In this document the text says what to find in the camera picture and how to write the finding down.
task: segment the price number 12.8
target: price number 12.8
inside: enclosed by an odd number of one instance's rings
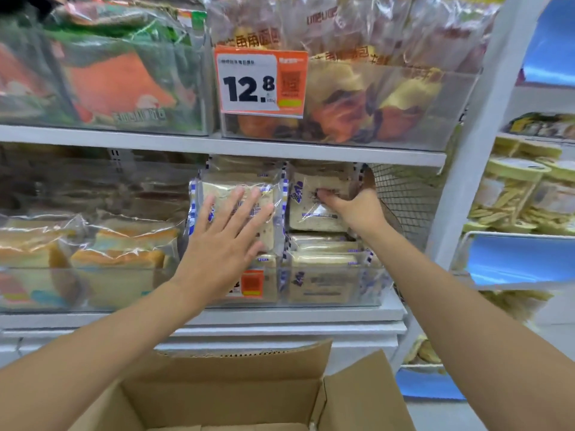
[[[261,101],[262,103],[266,102],[266,97],[265,96],[257,96],[257,95],[253,95],[253,93],[256,91],[256,89],[258,88],[258,84],[257,82],[254,80],[253,77],[242,77],[239,80],[236,80],[236,78],[234,76],[230,76],[230,77],[224,77],[223,79],[224,84],[228,87],[228,91],[229,91],[229,100],[230,101]],[[238,96],[237,94],[237,86],[236,86],[236,81],[237,83],[239,83],[240,86],[247,86],[247,88],[240,93],[240,95]],[[276,84],[275,84],[276,79],[274,79],[272,76],[265,76],[263,78],[263,90],[266,92],[271,92],[276,88]]]

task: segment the snack jar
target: snack jar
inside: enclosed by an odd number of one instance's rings
[[[539,159],[551,171],[545,175],[521,214],[538,228],[564,229],[575,216],[575,161]]]
[[[531,160],[489,159],[468,218],[482,225],[514,224],[541,177],[549,171],[547,166]]]

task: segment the orange price tag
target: orange price tag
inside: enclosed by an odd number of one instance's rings
[[[217,46],[214,54],[222,113],[303,117],[306,51]]]

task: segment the jar lid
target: jar lid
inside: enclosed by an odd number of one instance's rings
[[[505,231],[506,233],[524,233],[524,234],[531,233],[536,228],[537,225],[531,224],[530,222],[522,221],[521,219],[515,221],[513,225],[496,226],[496,229],[499,231]]]
[[[476,221],[468,221],[464,224],[464,233],[468,233],[470,231],[485,231],[489,228],[489,225],[480,224]]]
[[[549,175],[558,180],[573,181],[575,183],[575,161],[574,160],[553,160],[540,157],[538,162],[549,166]]]
[[[503,178],[538,181],[544,173],[551,170],[547,166],[531,160],[515,157],[492,157],[488,160],[485,171]]]
[[[534,157],[550,157],[552,159],[559,159],[563,153],[560,146],[550,145],[540,141],[521,141],[519,151],[523,151]]]

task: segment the right hand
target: right hand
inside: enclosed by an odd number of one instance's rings
[[[317,195],[321,202],[339,213],[349,228],[368,245],[373,245],[378,233],[391,228],[385,220],[375,187],[373,174],[367,171],[359,194],[351,201],[345,201],[327,189],[318,190]]]

